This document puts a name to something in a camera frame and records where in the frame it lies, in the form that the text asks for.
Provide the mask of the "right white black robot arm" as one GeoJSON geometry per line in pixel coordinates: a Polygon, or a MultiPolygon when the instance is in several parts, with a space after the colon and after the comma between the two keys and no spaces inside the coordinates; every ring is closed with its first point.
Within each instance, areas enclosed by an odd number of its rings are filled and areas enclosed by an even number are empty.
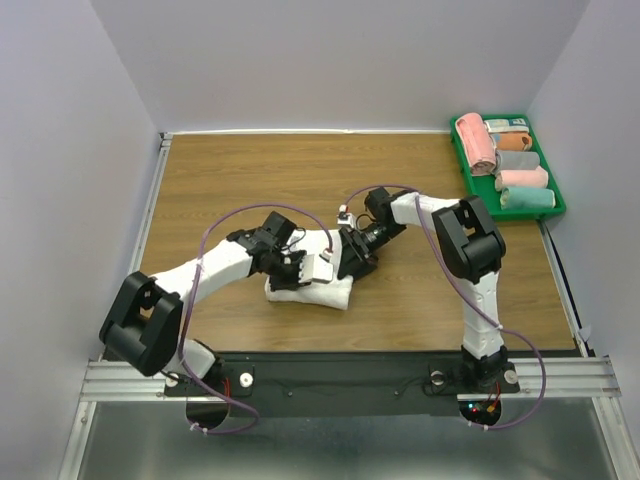
{"type": "Polygon", "coordinates": [[[376,252],[410,225],[420,226],[436,259],[463,302],[464,333],[459,367],[463,384],[482,390],[495,383],[508,361],[497,313],[497,284],[505,241],[478,196],[442,199],[398,185],[364,188],[366,227],[339,207],[341,256],[337,278],[359,280],[378,266],[376,252]]]}

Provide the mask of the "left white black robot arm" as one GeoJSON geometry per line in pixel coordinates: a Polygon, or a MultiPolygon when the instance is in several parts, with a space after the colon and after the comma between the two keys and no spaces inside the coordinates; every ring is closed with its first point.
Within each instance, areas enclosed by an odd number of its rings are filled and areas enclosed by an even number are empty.
{"type": "Polygon", "coordinates": [[[229,234],[201,258],[152,276],[129,274],[100,329],[100,341],[146,377],[162,371],[185,375],[199,393],[215,392],[223,371],[209,347],[186,338],[186,317],[196,302],[255,273],[297,287],[305,253],[284,253],[296,228],[273,211],[261,226],[229,234]]]}

